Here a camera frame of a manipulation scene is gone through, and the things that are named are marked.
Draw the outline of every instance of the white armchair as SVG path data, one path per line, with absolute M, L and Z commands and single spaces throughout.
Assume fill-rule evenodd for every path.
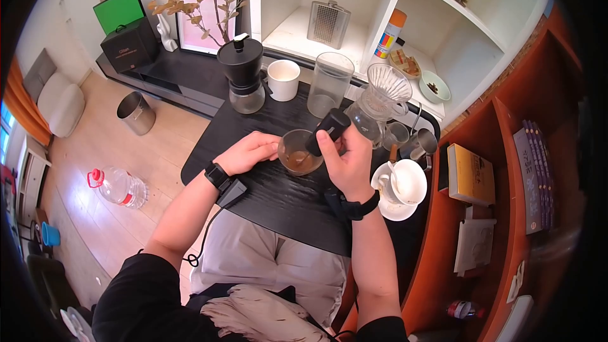
M 23 86 L 49 123 L 51 133 L 68 137 L 85 110 L 85 96 L 78 85 L 57 72 L 45 49 L 23 79 Z
M 38 97 L 38 110 L 49 123 L 53 135 L 68 137 L 85 110 L 85 96 L 80 87 L 56 72 L 44 84 Z

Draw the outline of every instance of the white ceramic cup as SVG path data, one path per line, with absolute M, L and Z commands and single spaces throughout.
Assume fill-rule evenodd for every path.
M 300 81 L 300 66 L 290 60 L 277 60 L 268 65 L 268 87 L 275 101 L 287 102 L 295 98 Z
M 426 196 L 426 175 L 413 160 L 399 160 L 395 165 L 395 174 L 383 174 L 378 183 L 383 187 L 382 194 L 392 203 L 415 206 Z

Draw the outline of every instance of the forearm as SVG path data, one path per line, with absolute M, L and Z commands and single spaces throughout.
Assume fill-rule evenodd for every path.
M 169 204 L 143 252 L 161 256 L 179 270 L 182 257 L 201 234 L 218 195 L 202 171 Z
M 399 316 L 395 250 L 380 210 L 353 221 L 353 276 L 359 289 L 358 326 Z

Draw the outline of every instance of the window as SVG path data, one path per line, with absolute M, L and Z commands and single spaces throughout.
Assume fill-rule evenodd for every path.
M 4 102 L 2 103 L 2 106 L 0 106 L 0 109 L 2 113 L 2 117 L 0 119 L 0 124 L 2 125 L 0 129 L 0 163 L 4 164 L 4 159 L 6 159 L 6 151 L 9 148 L 10 130 L 15 124 L 15 118 L 6 108 Z

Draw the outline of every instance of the purple book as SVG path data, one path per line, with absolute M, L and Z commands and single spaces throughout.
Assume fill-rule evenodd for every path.
M 538 140 L 541 148 L 542 162 L 547 175 L 547 194 L 549 199 L 549 227 L 553 228 L 554 225 L 554 214 L 555 207 L 553 204 L 553 166 L 551 165 L 551 157 L 549 156 L 549 149 L 547 148 L 547 141 L 545 140 L 540 128 L 536 122 L 532 122 L 532 129 L 535 132 L 536 139 Z
M 522 171 L 523 196 L 526 203 L 526 235 L 542 230 L 541 192 L 538 189 L 539 176 L 536 174 L 532 147 L 522 128 L 513 135 L 519 167 Z
M 532 157 L 534 159 L 534 165 L 536 168 L 536 176 L 538 177 L 538 190 L 541 195 L 541 224 L 543 230 L 549 230 L 549 201 L 547 196 L 547 184 L 545 183 L 545 170 L 542 166 L 541 161 L 541 150 L 539 148 L 538 142 L 533 138 L 534 131 L 532 130 L 532 124 L 524 120 L 522 121 L 523 128 L 526 131 L 526 137 L 528 138 L 528 142 L 530 144 L 530 149 L 532 150 Z

